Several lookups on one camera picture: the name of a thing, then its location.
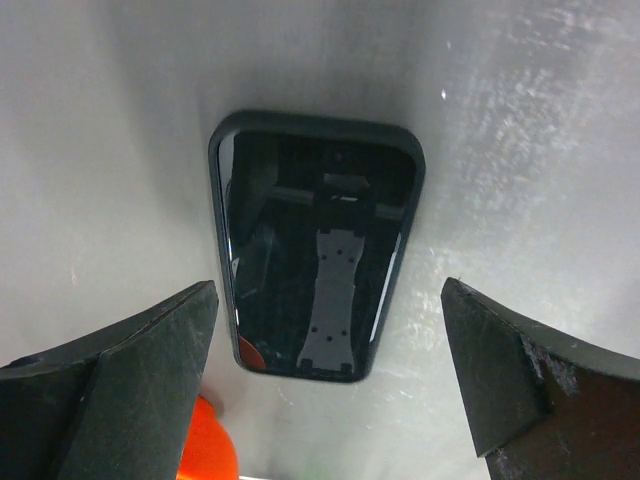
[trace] metallic surface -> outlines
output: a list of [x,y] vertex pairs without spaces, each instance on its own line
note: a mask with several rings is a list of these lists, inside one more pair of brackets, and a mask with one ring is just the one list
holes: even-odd
[[229,112],[397,123],[427,181],[371,376],[245,373],[219,319],[203,389],[244,475],[486,479],[447,276],[640,357],[639,20],[635,0],[5,2],[0,361],[219,283],[206,146]]

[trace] orange ball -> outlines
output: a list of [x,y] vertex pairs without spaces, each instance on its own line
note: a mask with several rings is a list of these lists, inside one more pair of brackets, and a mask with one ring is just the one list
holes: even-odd
[[177,480],[238,480],[238,457],[213,406],[198,396]]

